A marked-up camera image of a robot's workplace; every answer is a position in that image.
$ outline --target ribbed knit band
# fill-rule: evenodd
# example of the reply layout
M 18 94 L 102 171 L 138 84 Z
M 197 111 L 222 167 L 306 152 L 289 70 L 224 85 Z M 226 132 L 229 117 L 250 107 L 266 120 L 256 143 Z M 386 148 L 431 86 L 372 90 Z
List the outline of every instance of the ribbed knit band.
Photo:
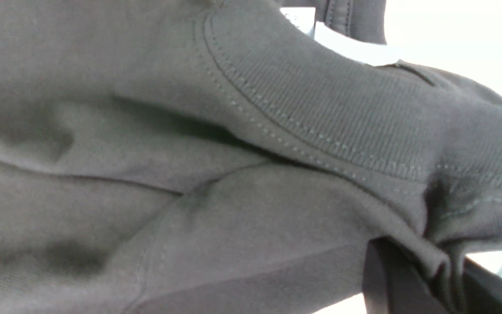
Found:
M 309 145 L 412 181 L 502 182 L 502 107 L 342 58 L 265 0 L 227 2 L 204 32 L 225 77 Z

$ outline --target black object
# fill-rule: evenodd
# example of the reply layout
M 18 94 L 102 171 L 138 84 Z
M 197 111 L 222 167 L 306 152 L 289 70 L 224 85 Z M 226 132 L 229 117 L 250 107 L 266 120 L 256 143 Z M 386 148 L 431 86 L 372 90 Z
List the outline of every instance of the black object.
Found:
M 502 314 L 502 278 L 466 260 L 463 281 L 470 314 Z M 368 314 L 450 314 L 404 250 L 386 237 L 368 244 L 363 294 Z

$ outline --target white tag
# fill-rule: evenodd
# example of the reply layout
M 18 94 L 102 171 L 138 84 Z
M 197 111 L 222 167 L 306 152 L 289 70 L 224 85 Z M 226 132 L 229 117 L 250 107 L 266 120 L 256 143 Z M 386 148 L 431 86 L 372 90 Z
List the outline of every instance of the white tag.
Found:
M 347 59 L 371 66 L 395 64 L 402 55 L 398 48 L 346 37 L 322 22 L 315 24 L 315 41 Z
M 280 12 L 299 30 L 313 37 L 315 32 L 314 7 L 284 7 L 280 9 Z

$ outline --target gray fabric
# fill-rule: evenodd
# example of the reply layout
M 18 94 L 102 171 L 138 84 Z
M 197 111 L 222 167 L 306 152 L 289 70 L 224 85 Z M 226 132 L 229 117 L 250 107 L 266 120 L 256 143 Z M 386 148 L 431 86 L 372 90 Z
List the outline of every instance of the gray fabric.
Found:
M 502 248 L 502 98 L 268 0 L 0 1 L 0 314 L 304 313 Z
M 386 0 L 275 0 L 283 6 L 315 7 L 316 19 L 345 36 L 386 44 Z

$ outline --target seam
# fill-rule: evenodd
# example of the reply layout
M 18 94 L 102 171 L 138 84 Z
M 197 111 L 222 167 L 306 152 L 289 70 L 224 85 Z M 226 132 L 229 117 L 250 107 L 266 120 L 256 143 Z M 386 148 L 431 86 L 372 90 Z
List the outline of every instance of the seam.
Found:
M 336 0 L 329 0 L 329 7 L 326 9 L 326 15 L 325 15 L 325 24 L 327 26 L 332 26 L 332 17 L 333 17 L 333 12 L 334 12 L 334 3 Z
M 316 135 L 319 139 L 321 139 L 323 141 L 326 141 L 327 143 L 331 143 L 338 150 L 347 150 L 347 151 L 350 151 L 353 154 L 356 154 L 356 155 L 359 154 L 359 155 L 361 155 L 363 157 L 368 157 L 371 160 L 378 160 L 378 161 L 380 161 L 382 163 L 385 163 L 385 164 L 390 165 L 391 167 L 395 167 L 397 169 L 398 168 L 403 168 L 403 169 L 413 170 L 413 171 L 422 171 L 421 167 L 413 167 L 413 166 L 410 166 L 408 164 L 397 163 L 396 161 L 388 160 L 388 159 L 383 159 L 381 157 L 377 157 L 375 155 L 372 155 L 370 153 L 366 153 L 364 151 L 358 151 L 358 149 L 356 149 L 356 147 L 350 147 L 349 145 L 345 145 L 344 143 L 341 143 L 340 141 L 335 141 L 331 137 L 328 137 L 327 135 L 325 135 L 323 133 L 319 133 L 315 129 L 311 129 L 311 128 L 307 127 L 306 125 L 304 125 L 304 123 L 302 121 L 299 121 L 299 120 L 296 120 L 296 119 L 292 118 L 287 113 L 283 113 L 280 109 L 277 108 L 276 105 L 271 104 L 268 99 L 266 99 L 262 95 L 258 94 L 257 88 L 255 88 L 253 85 L 249 84 L 248 80 L 246 80 L 245 77 L 243 77 L 243 75 L 241 75 L 235 69 L 235 66 L 227 58 L 227 56 L 225 55 L 225 53 L 223 51 L 223 48 L 221 47 L 220 43 L 217 40 L 216 34 L 214 32 L 214 27 L 213 27 L 212 20 L 210 20 L 209 23 L 210 23 L 211 30 L 212 30 L 212 36 L 211 36 L 212 37 L 212 43 L 214 44 L 215 48 L 217 48 L 217 50 L 220 52 L 220 56 L 223 58 L 223 60 L 229 66 L 228 70 L 230 70 L 235 76 L 237 76 L 239 78 L 240 82 L 243 82 L 243 87 L 247 87 L 250 90 L 251 95 L 255 99 L 259 100 L 259 103 L 263 103 L 265 105 L 268 105 L 267 109 L 261 108 L 262 110 L 274 110 L 275 109 L 276 110 L 276 114 L 280 115 L 285 121 L 288 121 L 290 123 L 295 124 L 297 127 L 299 127 L 300 129 L 302 129 L 306 133 L 309 133 L 311 135 Z M 436 168 L 437 169 L 450 169 L 450 170 L 455 171 L 455 172 L 462 172 L 462 171 L 466 171 L 468 169 L 468 167 L 462 168 L 462 167 L 457 167 L 457 166 L 448 165 L 448 164 L 438 164 L 438 165 L 436 165 Z M 468 173 L 468 174 L 464 174 L 462 177 L 474 177 L 474 178 L 480 178 L 480 179 L 496 178 L 496 179 L 502 180 L 502 176 L 496 175 L 494 173 L 483 173 L 483 174 L 477 174 L 477 175 L 476 174 L 469 174 Z
M 168 211 L 166 211 L 162 217 L 166 217 L 169 213 L 171 213 L 173 206 L 170 207 Z M 150 223 L 152 223 L 153 220 L 157 219 L 157 217 L 150 219 Z M 145 291 L 148 288 L 148 280 L 147 280 L 147 272 L 148 268 L 150 267 L 150 261 L 148 260 L 148 255 L 151 254 L 151 252 L 154 252 L 154 250 L 151 250 L 152 242 L 156 239 L 156 235 L 152 235 L 151 237 L 148 238 L 146 241 L 146 247 L 145 250 L 143 250 L 142 254 L 139 255 L 139 267 L 137 268 L 137 294 L 135 295 L 135 298 L 127 306 L 121 311 L 121 314 L 128 314 L 131 312 L 132 314 L 136 314 L 139 312 L 137 307 L 139 306 L 143 296 L 145 295 Z M 166 260 L 166 253 L 168 249 L 167 241 L 164 241 L 164 244 L 160 246 L 160 260 L 159 260 L 159 270 L 162 271 L 164 269 L 164 262 Z
M 271 137 L 275 139 L 278 143 L 286 147 L 287 149 L 291 149 L 294 154 L 298 157 L 307 157 L 309 161 L 312 161 L 316 165 L 323 167 L 325 169 L 328 169 L 329 171 L 334 171 L 338 174 L 344 175 L 345 177 L 349 177 L 351 179 L 357 180 L 357 181 L 367 181 L 366 177 L 362 177 L 361 175 L 357 175 L 351 171 L 346 171 L 344 169 L 341 169 L 340 167 L 336 167 L 332 165 L 331 163 L 327 163 L 326 161 L 322 161 L 318 157 L 315 157 L 313 155 L 310 155 L 309 153 L 305 152 L 303 149 L 300 149 L 297 145 L 294 145 L 293 143 L 290 143 L 289 141 L 286 141 L 283 139 L 281 136 L 279 136 L 277 133 L 271 131 L 269 127 L 264 125 L 263 123 L 259 122 L 249 111 L 247 111 L 242 105 L 237 103 L 232 97 L 230 97 L 223 88 L 221 82 L 215 78 L 213 75 L 213 70 L 207 65 L 207 62 L 205 58 L 203 57 L 203 54 L 201 53 L 199 47 L 197 44 L 195 44 L 197 48 L 197 55 L 201 59 L 201 62 L 203 63 L 203 66 L 205 67 L 205 70 L 207 71 L 208 76 L 211 78 L 211 80 L 216 84 L 217 89 L 221 92 L 222 95 L 224 95 L 227 100 L 229 101 L 229 104 L 231 106 L 234 106 L 238 111 L 240 111 L 244 116 L 245 119 L 247 119 L 250 123 L 252 123 L 255 127 L 260 129 L 262 131 L 262 134 L 265 137 Z M 378 184 L 373 182 L 376 186 L 381 187 L 382 189 L 385 189 L 387 191 L 394 191 L 396 193 L 404 194 L 404 195 L 418 195 L 420 194 L 420 191 L 407 191 L 403 189 L 398 189 L 398 188 L 390 188 L 387 187 L 386 185 Z
M 299 121 L 298 119 L 292 118 L 289 114 L 284 113 L 282 110 L 280 110 L 276 105 L 273 105 L 267 98 L 263 97 L 263 95 L 260 95 L 259 93 L 257 93 L 257 88 L 255 88 L 255 86 L 251 85 L 247 81 L 247 79 L 245 79 L 245 77 L 243 77 L 241 74 L 239 74 L 237 72 L 237 70 L 235 69 L 235 66 L 224 55 L 223 49 L 219 46 L 219 43 L 217 42 L 217 38 L 216 38 L 215 34 L 213 34 L 212 40 L 215 45 L 215 48 L 218 49 L 218 51 L 222 55 L 223 60 L 230 67 L 229 70 L 231 72 L 233 72 L 234 75 L 239 77 L 240 81 L 244 84 L 244 87 L 247 87 L 251 90 L 251 93 L 253 94 L 254 98 L 260 99 L 261 103 L 269 106 L 267 109 L 264 109 L 264 110 L 268 110 L 268 111 L 277 110 L 276 114 L 280 115 L 285 121 L 293 123 L 298 128 L 300 128 L 301 130 L 305 131 L 308 134 L 315 135 L 317 138 L 319 138 L 327 143 L 331 143 L 331 145 L 333 145 L 334 147 L 336 147 L 339 150 L 350 151 L 351 153 L 356 154 L 356 155 L 358 154 L 361 156 L 368 157 L 369 159 L 378 160 L 378 161 L 385 163 L 385 164 L 390 164 L 392 167 L 404 168 L 404 169 L 414 170 L 414 171 L 422 171 L 421 167 L 410 166 L 408 164 L 397 163 L 396 161 L 393 161 L 393 160 L 383 159 L 383 158 L 377 157 L 375 155 L 372 155 L 370 153 L 367 153 L 365 151 L 360 151 L 360 150 L 356 149 L 356 147 L 351 147 L 349 145 L 345 145 L 344 143 L 342 143 L 340 141 L 336 141 L 336 140 L 332 139 L 331 137 L 329 137 L 323 133 L 319 133 L 317 130 L 315 130 L 311 127 L 308 127 L 302 121 Z
M 502 205 L 502 198 L 492 197 L 492 196 L 487 196 L 484 198 L 477 198 L 477 199 L 474 199 L 473 201 L 471 201 L 463 209 L 446 213 L 446 214 L 442 215 L 441 217 L 439 217 L 438 219 L 445 220 L 445 219 L 449 219 L 449 218 L 463 216 L 469 212 L 474 211 L 474 209 L 476 209 L 476 207 L 478 207 L 478 205 L 482 205 L 482 204 L 486 204 L 486 203 L 495 203 L 498 205 Z
M 462 168 L 462 167 L 454 167 L 446 164 L 439 164 L 435 166 L 437 169 L 450 169 L 452 173 L 448 174 L 450 177 L 456 177 L 457 179 L 464 179 L 467 177 L 471 177 L 474 179 L 481 179 L 481 180 L 490 180 L 490 179 L 496 179 L 502 181 L 502 176 L 501 175 L 496 175 L 494 173 L 482 173 L 482 174 L 471 174 L 471 173 L 463 173 L 462 175 L 455 175 L 455 173 L 461 173 L 464 171 L 467 171 L 468 168 Z
M 351 8 L 352 0 L 347 0 L 346 3 L 346 21 L 344 22 L 344 30 L 346 31 L 346 36 L 350 37 L 350 18 L 352 16 L 352 8 Z

